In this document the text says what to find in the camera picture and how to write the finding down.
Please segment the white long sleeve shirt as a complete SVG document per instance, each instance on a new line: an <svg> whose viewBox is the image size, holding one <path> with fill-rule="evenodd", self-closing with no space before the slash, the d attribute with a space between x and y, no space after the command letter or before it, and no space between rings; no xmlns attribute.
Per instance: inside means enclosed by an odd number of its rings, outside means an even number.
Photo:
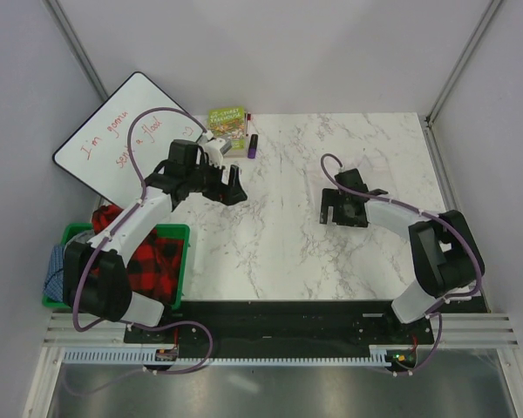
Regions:
<svg viewBox="0 0 523 418"><path fill-rule="evenodd" d="M353 164L366 184L383 188L393 184L389 163L381 154L356 157Z"/></svg>

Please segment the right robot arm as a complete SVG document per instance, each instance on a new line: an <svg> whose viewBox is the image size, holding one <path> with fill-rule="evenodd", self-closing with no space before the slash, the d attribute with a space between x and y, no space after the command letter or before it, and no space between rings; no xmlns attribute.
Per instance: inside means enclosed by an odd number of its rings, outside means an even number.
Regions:
<svg viewBox="0 0 523 418"><path fill-rule="evenodd" d="M463 213L421 211L369 190L357 169L328 176L335 185L321 193L320 222L366 228L380 226L409 242L415 279L387 308L384 337L395 343L413 332L413 323L451 297L480 288L485 264Z"/></svg>

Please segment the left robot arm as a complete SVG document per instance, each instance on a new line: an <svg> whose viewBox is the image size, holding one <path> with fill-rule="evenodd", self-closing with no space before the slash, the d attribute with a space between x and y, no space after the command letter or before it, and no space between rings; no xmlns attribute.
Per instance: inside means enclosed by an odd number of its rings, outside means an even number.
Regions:
<svg viewBox="0 0 523 418"><path fill-rule="evenodd" d="M127 266L149 233L190 194L233 206L247 199L237 165L223 159L231 144L212 138L203 144L176 139L168 156L146 178L135 202L85 243L65 248L63 300L71 307L74 327L84 312L98 320L142 327L155 342L173 335L173 320L162 302L132 290Z"/></svg>

